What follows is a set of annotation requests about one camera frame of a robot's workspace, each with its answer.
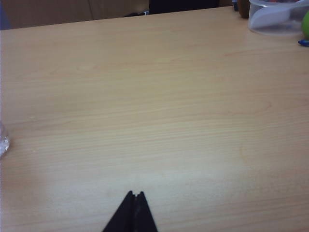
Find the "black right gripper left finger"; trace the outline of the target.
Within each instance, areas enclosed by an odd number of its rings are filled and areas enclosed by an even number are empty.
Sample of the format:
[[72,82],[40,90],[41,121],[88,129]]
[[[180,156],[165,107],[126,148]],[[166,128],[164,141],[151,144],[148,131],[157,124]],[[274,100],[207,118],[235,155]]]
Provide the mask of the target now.
[[129,191],[107,223],[103,232],[130,232],[132,230],[133,192]]

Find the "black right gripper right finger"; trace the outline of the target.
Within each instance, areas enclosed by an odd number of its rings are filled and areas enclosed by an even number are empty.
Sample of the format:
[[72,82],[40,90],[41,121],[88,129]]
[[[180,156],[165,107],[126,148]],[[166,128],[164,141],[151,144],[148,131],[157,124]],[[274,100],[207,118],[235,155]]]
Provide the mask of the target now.
[[132,209],[133,232],[157,232],[153,215],[143,191],[134,196]]

